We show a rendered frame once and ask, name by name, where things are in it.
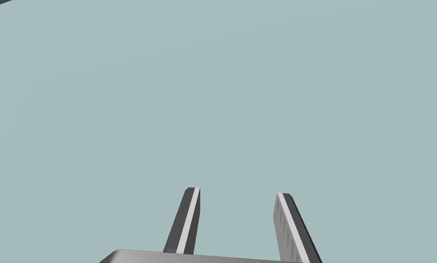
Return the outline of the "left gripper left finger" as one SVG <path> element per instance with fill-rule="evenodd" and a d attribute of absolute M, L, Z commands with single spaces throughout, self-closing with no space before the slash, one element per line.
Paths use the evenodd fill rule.
<path fill-rule="evenodd" d="M 200 188 L 188 187 L 182 196 L 163 252 L 194 254 L 200 218 Z"/>

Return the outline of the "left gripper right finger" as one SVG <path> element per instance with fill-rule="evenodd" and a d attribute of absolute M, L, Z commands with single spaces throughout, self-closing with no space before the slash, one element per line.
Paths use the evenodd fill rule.
<path fill-rule="evenodd" d="M 322 263 L 291 194 L 276 195 L 273 219 L 281 261 Z"/>

